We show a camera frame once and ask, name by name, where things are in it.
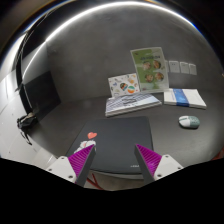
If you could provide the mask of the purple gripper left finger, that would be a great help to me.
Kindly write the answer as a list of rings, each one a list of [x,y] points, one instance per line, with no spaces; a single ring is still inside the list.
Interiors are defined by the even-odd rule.
[[[95,155],[95,145],[92,144],[69,157],[59,157],[47,168],[47,171],[79,186],[84,186]]]

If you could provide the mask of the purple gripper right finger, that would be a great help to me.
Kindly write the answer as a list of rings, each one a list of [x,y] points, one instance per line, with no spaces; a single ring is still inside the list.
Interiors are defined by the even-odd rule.
[[[168,154],[160,155],[151,149],[137,144],[134,150],[141,169],[144,184],[150,184],[183,168]]]

